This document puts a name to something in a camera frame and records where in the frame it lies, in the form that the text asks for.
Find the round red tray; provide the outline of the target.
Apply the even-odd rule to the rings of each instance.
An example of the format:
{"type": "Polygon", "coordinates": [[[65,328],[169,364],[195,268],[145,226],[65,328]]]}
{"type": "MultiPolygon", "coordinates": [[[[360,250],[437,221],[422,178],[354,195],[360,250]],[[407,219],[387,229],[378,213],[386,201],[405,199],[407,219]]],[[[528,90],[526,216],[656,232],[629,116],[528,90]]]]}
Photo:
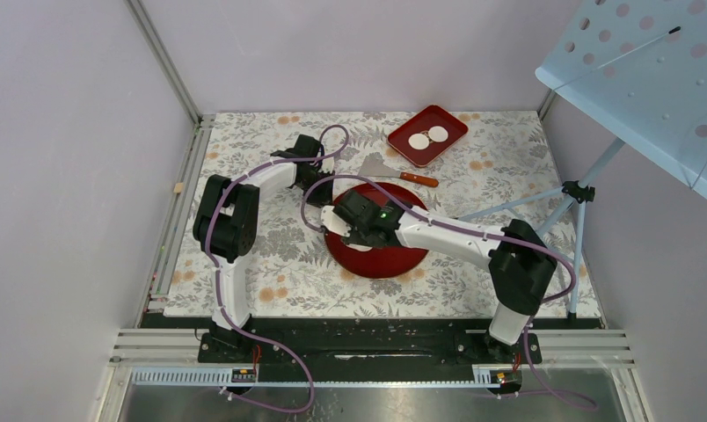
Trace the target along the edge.
{"type": "MultiPolygon", "coordinates": [[[[426,209],[426,205],[415,193],[391,183],[381,183],[380,186],[403,203],[416,205],[426,209]]],[[[369,184],[359,184],[349,188],[333,200],[334,205],[343,199],[348,192],[357,192],[382,206],[389,200],[383,193],[369,184]]],[[[341,241],[334,233],[325,233],[324,241],[333,259],[350,273],[368,279],[389,279],[414,269],[428,254],[424,249],[386,247],[370,251],[356,251],[341,241]]]]}

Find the white dough ball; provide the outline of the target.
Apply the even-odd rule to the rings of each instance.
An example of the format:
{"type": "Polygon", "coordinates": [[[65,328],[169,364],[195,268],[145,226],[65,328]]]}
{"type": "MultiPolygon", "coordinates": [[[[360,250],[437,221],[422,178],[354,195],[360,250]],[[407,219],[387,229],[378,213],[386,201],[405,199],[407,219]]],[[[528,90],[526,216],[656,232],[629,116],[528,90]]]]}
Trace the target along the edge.
{"type": "Polygon", "coordinates": [[[359,252],[367,252],[367,251],[371,251],[373,249],[370,246],[364,246],[364,245],[358,245],[358,244],[347,244],[346,246],[352,250],[359,251],[359,252]]]}

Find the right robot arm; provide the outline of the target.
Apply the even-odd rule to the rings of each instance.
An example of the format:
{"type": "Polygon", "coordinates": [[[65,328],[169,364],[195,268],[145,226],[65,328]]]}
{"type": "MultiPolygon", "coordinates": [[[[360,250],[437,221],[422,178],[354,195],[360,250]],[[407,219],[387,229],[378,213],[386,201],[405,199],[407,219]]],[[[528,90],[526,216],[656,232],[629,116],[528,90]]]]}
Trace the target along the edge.
{"type": "Polygon", "coordinates": [[[520,350],[519,337],[543,301],[558,267],[543,241],[524,221],[508,226],[473,226],[395,198],[383,205],[354,190],[323,207],[324,230],[350,249],[387,247],[434,251],[488,272],[499,305],[489,325],[485,350],[506,362],[520,350]]]}

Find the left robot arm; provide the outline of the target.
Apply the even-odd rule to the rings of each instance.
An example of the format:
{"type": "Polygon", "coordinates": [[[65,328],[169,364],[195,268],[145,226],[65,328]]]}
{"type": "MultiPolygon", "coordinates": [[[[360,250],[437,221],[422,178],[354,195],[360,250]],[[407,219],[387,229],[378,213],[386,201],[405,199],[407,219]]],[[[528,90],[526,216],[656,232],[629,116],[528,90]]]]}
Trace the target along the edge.
{"type": "Polygon", "coordinates": [[[218,174],[208,178],[194,218],[193,238],[214,265],[213,311],[209,333],[233,361],[248,358],[260,337],[244,329],[251,320],[245,297],[246,257],[255,244],[260,202],[277,192],[298,187],[311,195],[304,205],[332,203],[334,158],[342,148],[327,153],[321,140],[299,135],[295,145],[278,150],[258,167],[236,178],[218,174]]]}

